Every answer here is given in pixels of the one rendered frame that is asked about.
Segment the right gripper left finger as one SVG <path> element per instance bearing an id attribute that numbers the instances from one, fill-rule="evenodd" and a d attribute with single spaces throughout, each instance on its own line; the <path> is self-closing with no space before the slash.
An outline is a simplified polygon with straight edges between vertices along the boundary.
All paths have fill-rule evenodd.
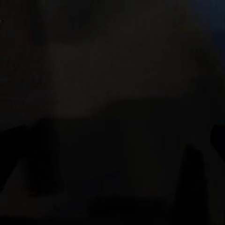
<path id="1" fill-rule="evenodd" d="M 28 127 L 22 125 L 0 133 L 0 194 L 30 143 Z"/>

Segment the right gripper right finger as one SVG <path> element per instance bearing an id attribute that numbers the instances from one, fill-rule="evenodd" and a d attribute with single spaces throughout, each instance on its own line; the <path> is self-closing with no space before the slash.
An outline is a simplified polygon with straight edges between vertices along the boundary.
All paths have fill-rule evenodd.
<path id="1" fill-rule="evenodd" d="M 214 125 L 210 141 L 225 162 L 225 127 L 217 124 Z"/>

